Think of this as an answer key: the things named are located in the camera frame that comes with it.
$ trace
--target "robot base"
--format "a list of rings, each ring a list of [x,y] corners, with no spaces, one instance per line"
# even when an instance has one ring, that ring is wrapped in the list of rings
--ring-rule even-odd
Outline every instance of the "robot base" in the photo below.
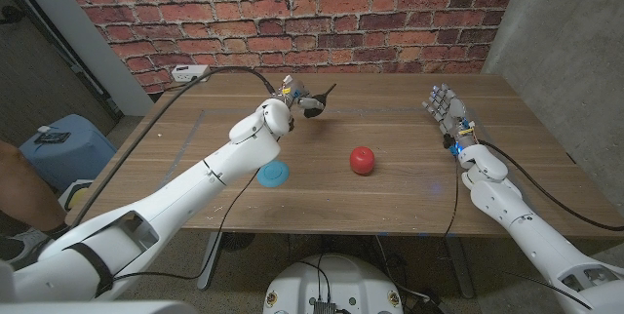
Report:
[[[303,261],[313,265],[319,262],[318,255]],[[331,303],[335,309],[345,313],[402,314],[403,304],[396,286],[374,266],[349,255],[323,255],[320,268],[325,271],[330,282]],[[317,269],[297,262],[289,266],[273,280],[269,286],[262,313],[296,314],[317,313],[320,305],[314,303],[319,298],[319,278]],[[328,302],[328,286],[321,276],[321,299]],[[329,309],[331,304],[323,304]]]

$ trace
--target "blue disc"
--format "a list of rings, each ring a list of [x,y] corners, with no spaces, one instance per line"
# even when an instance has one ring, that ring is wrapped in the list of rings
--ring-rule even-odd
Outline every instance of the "blue disc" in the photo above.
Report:
[[[257,181],[264,187],[277,187],[288,178],[289,166],[280,161],[270,162],[257,173]]]

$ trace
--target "black strap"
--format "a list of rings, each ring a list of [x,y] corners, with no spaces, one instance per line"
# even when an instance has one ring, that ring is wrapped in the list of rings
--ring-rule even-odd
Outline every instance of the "black strap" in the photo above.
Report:
[[[108,269],[104,260],[91,247],[77,243],[66,248],[66,250],[74,250],[83,256],[96,270],[99,275],[99,284],[97,284],[96,297],[109,291],[113,287],[113,274]]]

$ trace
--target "wooden surface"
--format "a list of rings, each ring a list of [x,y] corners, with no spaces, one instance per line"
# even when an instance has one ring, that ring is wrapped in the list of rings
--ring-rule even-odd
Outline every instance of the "wooden surface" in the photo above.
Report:
[[[289,233],[442,235],[455,199],[455,166],[442,147],[438,124],[422,109],[433,85],[445,82],[464,100],[479,138],[514,157],[553,195],[585,216],[609,224],[623,218],[595,184],[566,156],[503,78],[494,75],[295,74],[312,94],[338,85],[328,108],[306,119],[292,110],[294,131],[280,140],[278,159],[291,175],[277,188],[254,180],[228,215],[224,230]],[[267,76],[277,88],[281,74]],[[100,174],[97,185],[168,93],[145,117]],[[216,75],[184,94],[148,133],[92,206],[88,217],[154,192],[167,176],[224,145],[230,128],[267,97],[247,74]],[[368,177],[349,168],[356,146],[368,146],[376,166]],[[540,195],[510,164],[510,179],[528,203],[565,236],[618,237],[569,216]],[[228,186],[186,227],[215,230],[251,175]],[[506,232],[470,201],[459,182],[451,234],[498,236]],[[75,212],[69,215],[73,220]]]

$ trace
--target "red brick wall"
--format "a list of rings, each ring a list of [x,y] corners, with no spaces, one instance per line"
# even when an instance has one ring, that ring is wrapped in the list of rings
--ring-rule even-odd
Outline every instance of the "red brick wall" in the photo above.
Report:
[[[147,92],[182,63],[478,72],[509,0],[76,0]]]

